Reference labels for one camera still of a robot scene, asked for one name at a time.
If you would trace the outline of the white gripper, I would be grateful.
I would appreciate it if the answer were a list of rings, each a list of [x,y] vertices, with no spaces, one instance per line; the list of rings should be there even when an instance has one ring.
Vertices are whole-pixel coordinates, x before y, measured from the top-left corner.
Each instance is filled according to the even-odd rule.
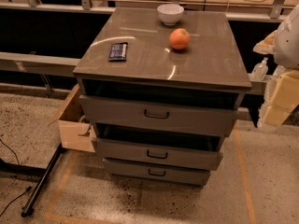
[[[277,31],[258,42],[253,51],[262,55],[274,53]],[[264,103],[259,111],[259,128],[276,128],[299,106],[299,71],[292,70],[271,77],[266,84]]]

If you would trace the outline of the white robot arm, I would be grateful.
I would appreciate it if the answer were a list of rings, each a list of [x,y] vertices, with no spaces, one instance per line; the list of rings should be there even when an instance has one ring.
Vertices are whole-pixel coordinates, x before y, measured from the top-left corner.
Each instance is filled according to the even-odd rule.
[[[253,51],[272,54],[278,65],[267,81],[257,127],[272,131],[299,106],[299,5]]]

